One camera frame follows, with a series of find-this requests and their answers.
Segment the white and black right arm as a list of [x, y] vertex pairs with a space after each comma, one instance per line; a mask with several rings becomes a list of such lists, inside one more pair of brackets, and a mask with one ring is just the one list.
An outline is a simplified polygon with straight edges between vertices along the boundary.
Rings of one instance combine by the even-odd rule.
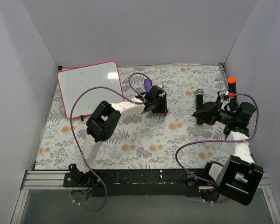
[[206, 102], [194, 112], [194, 117], [208, 125], [220, 122], [229, 142], [230, 156], [225, 164], [207, 163], [202, 173], [206, 185], [214, 184], [214, 191], [242, 205], [249, 205], [263, 176], [263, 168], [256, 165], [248, 145], [249, 124], [256, 107], [242, 102], [235, 112], [225, 111], [222, 102]]

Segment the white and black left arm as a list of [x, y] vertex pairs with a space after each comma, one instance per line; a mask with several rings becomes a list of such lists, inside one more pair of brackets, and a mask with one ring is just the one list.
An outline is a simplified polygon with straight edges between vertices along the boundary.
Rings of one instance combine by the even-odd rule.
[[70, 126], [74, 140], [80, 151], [81, 157], [78, 164], [70, 164], [69, 171], [78, 186], [84, 187], [90, 181], [88, 172], [92, 170], [93, 162], [96, 158], [99, 148], [102, 143], [107, 141], [114, 133], [118, 122], [126, 117], [151, 112], [153, 114], [166, 114], [167, 108], [167, 93], [159, 86], [153, 85], [148, 92], [138, 93], [136, 97], [128, 99], [120, 103], [108, 103], [102, 101], [88, 118], [86, 125], [87, 137], [84, 147], [81, 147], [72, 124], [72, 114], [78, 101], [88, 92], [96, 89], [106, 89], [119, 95], [118, 92], [108, 87], [93, 87], [86, 90], [74, 103], [70, 112]]

